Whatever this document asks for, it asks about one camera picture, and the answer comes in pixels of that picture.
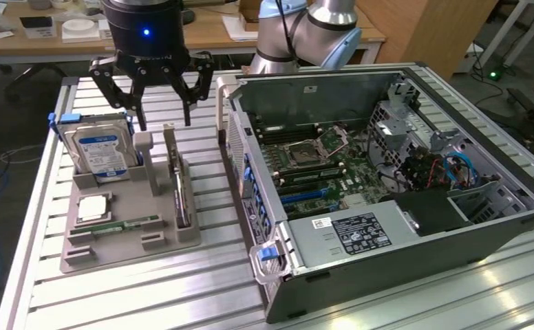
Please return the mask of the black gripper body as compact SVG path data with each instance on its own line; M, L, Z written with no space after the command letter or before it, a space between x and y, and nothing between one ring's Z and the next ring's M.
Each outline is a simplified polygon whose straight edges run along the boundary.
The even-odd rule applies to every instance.
M179 1L104 1L116 48L116 67L145 86L169 84L188 66Z

